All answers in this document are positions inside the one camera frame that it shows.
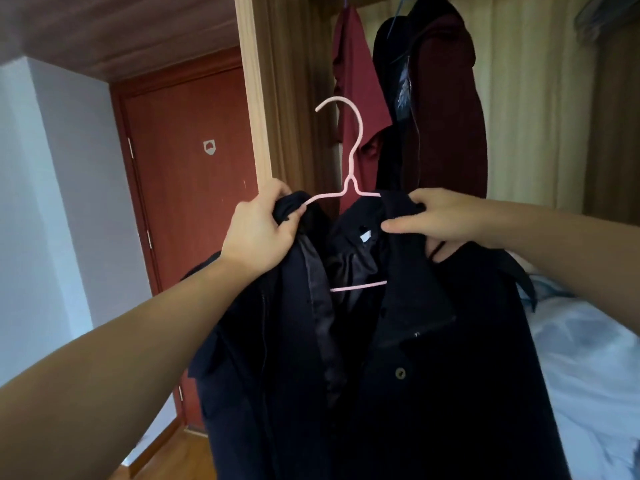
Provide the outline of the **person's left hand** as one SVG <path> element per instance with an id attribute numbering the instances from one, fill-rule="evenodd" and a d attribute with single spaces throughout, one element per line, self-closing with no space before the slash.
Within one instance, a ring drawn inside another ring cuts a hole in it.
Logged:
<path id="1" fill-rule="evenodd" d="M 277 266 L 294 241 L 279 241 L 273 217 L 276 202 L 290 195 L 290 188 L 272 178 L 251 201 L 236 206 L 222 245 L 220 260 L 247 277 L 256 278 Z"/>

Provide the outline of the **person's right hand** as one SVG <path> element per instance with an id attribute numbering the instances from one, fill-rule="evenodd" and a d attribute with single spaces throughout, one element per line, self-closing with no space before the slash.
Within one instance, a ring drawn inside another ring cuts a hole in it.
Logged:
<path id="1" fill-rule="evenodd" d="M 495 202 L 443 188 L 421 188 L 409 193 L 420 208 L 417 214 L 428 226 L 426 254 L 436 261 L 452 256 L 462 245 L 476 242 L 486 248 L 499 248 L 493 231 Z"/>

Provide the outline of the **pink clothes hanger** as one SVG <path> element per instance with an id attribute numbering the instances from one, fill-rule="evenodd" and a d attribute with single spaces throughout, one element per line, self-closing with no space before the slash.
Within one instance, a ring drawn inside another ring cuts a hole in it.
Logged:
<path id="1" fill-rule="evenodd" d="M 360 144 L 364 138 L 364 121 L 362 118 L 362 114 L 360 112 L 360 110 L 357 108 L 356 104 L 348 99 L 347 97 L 344 96 L 330 96 L 327 99 L 325 99 L 324 101 L 322 101 L 321 103 L 318 104 L 318 106 L 316 106 L 315 108 L 315 112 L 320 112 L 320 110 L 322 110 L 323 108 L 325 108 L 325 106 L 327 106 L 329 103 L 343 103 L 345 105 L 347 105 L 352 112 L 354 113 L 355 117 L 356 117 L 356 122 L 357 122 L 357 136 L 356 136 L 356 140 L 355 142 L 351 145 L 349 152 L 348 152 L 348 156 L 347 156 L 347 161 L 348 161 L 348 168 L 347 168 L 347 173 L 344 176 L 343 182 L 342 182 L 342 189 L 340 192 L 336 192 L 336 193 L 322 193 L 322 194 L 317 194 L 311 198 L 308 199 L 308 201 L 304 202 L 303 206 L 305 209 L 308 209 L 309 207 L 313 206 L 316 202 L 320 201 L 320 200 L 327 200 L 327 199 L 331 199 L 331 198 L 342 198 L 343 196 L 346 196 L 349 189 L 352 187 L 354 192 L 356 193 L 357 196 L 359 197 L 367 197 L 367 198 L 380 198 L 381 195 L 380 193 L 376 193 L 376 192 L 365 192 L 363 190 L 360 189 L 360 185 L 359 185 L 359 181 L 358 178 L 356 177 L 356 172 L 355 172 L 355 154 L 357 149 L 359 149 Z M 371 282 L 371 283 L 362 283 L 362 284 L 357 284 L 357 285 L 350 285 L 347 287 L 337 287 L 337 288 L 331 288 L 330 289 L 330 293 L 331 294 L 340 294 L 340 293 L 348 293 L 348 292 L 355 292 L 355 291 L 361 291 L 361 290 L 368 290 L 368 289 L 374 289 L 374 288 L 379 288 L 379 287 L 384 287 L 386 286 L 386 284 L 388 283 L 387 280 L 379 280 L 377 282 Z"/>

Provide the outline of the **dark navy coat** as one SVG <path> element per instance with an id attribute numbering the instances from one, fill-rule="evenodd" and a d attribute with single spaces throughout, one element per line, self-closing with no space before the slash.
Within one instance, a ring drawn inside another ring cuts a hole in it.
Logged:
<path id="1" fill-rule="evenodd" d="M 188 368 L 219 480 L 571 480 L 507 252 L 433 263 L 406 194 L 307 206 Z"/>

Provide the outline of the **person's right forearm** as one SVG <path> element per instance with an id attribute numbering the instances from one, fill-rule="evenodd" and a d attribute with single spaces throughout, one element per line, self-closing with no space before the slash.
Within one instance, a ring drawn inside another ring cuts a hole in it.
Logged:
<path id="1" fill-rule="evenodd" d="M 640 226 L 545 207 L 483 203 L 483 236 L 640 336 Z"/>

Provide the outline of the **person's left forearm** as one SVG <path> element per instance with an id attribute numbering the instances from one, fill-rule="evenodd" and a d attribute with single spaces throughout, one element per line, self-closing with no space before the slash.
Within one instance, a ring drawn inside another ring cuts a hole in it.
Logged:
<path id="1" fill-rule="evenodd" d="M 220 257 L 0 387 L 0 480 L 109 480 L 259 272 Z"/>

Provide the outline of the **red-brown wooden door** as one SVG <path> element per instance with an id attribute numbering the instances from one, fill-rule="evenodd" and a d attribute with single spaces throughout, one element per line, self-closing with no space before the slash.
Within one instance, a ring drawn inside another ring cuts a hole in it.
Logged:
<path id="1" fill-rule="evenodd" d="M 110 86 L 153 295 L 219 251 L 258 192 L 239 47 Z M 208 155 L 203 142 L 213 139 Z"/>

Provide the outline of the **black and maroon jacket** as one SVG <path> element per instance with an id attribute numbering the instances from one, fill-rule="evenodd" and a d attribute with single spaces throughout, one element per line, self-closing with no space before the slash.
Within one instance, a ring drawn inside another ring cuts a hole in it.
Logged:
<path id="1" fill-rule="evenodd" d="M 372 61 L 391 126 L 376 187 L 410 193 L 441 187 L 487 196 L 488 149 L 476 89 L 476 53 L 462 16 L 448 0 L 416 0 L 409 14 L 380 26 Z"/>

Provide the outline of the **dark red shirt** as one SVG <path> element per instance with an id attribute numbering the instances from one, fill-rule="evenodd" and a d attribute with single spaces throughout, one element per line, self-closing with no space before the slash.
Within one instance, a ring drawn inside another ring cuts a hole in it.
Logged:
<path id="1" fill-rule="evenodd" d="M 356 8 L 340 12 L 333 31 L 332 70 L 334 95 L 356 104 L 363 121 L 363 138 L 354 155 L 355 175 L 364 192 L 376 189 L 383 131 L 391 118 L 380 87 L 371 51 Z"/>

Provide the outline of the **beige curtain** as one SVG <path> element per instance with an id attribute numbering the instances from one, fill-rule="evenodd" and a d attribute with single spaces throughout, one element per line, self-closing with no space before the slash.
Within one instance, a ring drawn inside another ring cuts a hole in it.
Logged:
<path id="1" fill-rule="evenodd" d="M 578 41 L 587 0 L 448 0 L 476 51 L 488 197 L 581 213 L 596 49 Z"/>

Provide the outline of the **white bed sheet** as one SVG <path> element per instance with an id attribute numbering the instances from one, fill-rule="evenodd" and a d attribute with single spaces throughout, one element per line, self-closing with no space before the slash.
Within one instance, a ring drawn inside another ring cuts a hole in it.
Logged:
<path id="1" fill-rule="evenodd" d="M 640 480 L 640 337 L 511 253 L 572 480 Z"/>

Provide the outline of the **light wooden wardrobe frame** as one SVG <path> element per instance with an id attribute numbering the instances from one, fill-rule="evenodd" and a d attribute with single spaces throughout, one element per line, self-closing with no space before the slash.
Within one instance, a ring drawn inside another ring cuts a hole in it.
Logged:
<path id="1" fill-rule="evenodd" d="M 256 12 L 253 0 L 234 0 L 234 2 L 250 118 L 255 173 L 258 189 L 262 191 L 273 174 L 260 72 L 258 31 L 255 24 Z"/>

